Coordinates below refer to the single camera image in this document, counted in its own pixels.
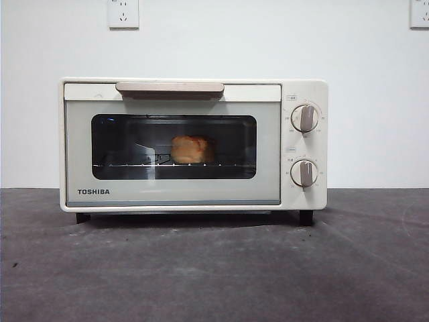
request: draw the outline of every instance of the bread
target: bread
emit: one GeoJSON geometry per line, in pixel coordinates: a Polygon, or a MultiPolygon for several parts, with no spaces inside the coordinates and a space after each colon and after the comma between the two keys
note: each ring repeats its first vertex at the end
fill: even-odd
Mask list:
{"type": "Polygon", "coordinates": [[[176,136],[172,139],[172,158],[177,163],[213,162],[213,141],[200,136],[176,136]]]}

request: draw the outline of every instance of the white toaster oven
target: white toaster oven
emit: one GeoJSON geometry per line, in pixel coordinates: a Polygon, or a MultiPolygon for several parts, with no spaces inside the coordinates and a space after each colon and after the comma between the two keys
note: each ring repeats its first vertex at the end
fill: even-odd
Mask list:
{"type": "Polygon", "coordinates": [[[328,87],[301,79],[64,78],[60,206],[76,213],[326,206],[328,87]]]}

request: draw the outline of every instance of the control knob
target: control knob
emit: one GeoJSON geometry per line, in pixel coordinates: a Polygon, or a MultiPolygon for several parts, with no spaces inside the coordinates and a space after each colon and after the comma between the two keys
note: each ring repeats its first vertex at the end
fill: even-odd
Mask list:
{"type": "Polygon", "coordinates": [[[298,186],[303,188],[312,186],[317,179],[316,165],[308,160],[297,161],[290,170],[290,176],[298,186]]]}
{"type": "Polygon", "coordinates": [[[316,127],[318,114],[314,106],[304,104],[294,109],[290,119],[295,129],[299,132],[306,133],[316,127]]]}

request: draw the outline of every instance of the power socket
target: power socket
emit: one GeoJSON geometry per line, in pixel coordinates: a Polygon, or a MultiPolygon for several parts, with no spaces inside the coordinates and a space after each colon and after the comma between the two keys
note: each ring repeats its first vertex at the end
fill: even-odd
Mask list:
{"type": "Polygon", "coordinates": [[[139,29],[139,0],[107,1],[111,29],[139,29]]]}
{"type": "Polygon", "coordinates": [[[429,29],[429,0],[410,1],[410,28],[429,29]]]}

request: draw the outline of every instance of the oven foot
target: oven foot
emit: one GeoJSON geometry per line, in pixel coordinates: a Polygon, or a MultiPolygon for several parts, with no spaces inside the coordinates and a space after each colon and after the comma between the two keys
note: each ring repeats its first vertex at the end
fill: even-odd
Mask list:
{"type": "Polygon", "coordinates": [[[84,223],[88,220],[91,220],[91,215],[86,213],[76,213],[76,223],[84,223]]]}
{"type": "Polygon", "coordinates": [[[300,210],[300,225],[313,225],[313,210],[300,210]]]}

